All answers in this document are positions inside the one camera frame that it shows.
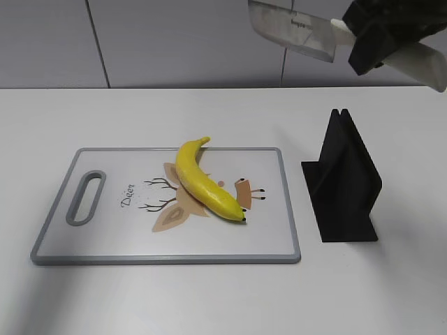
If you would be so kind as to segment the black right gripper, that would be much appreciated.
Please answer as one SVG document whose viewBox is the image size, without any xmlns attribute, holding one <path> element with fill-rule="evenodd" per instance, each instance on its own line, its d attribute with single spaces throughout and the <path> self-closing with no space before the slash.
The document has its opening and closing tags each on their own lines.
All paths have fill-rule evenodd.
<svg viewBox="0 0 447 335">
<path fill-rule="evenodd" d="M 446 29 L 446 2 L 352 1 L 342 21 L 356 37 L 349 64 L 364 75 L 402 46 Z"/>
</svg>

